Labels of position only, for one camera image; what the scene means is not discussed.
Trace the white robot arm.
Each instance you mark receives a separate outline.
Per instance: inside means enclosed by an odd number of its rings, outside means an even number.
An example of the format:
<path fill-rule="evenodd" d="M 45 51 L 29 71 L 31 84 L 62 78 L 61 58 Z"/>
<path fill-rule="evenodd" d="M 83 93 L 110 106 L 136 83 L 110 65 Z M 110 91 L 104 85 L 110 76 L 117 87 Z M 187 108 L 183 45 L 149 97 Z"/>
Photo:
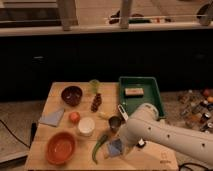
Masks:
<path fill-rule="evenodd" d="M 213 134 L 163 124 L 150 103 L 141 104 L 128 117 L 119 139 L 126 147 L 135 146 L 140 139 L 151 141 L 213 165 Z"/>

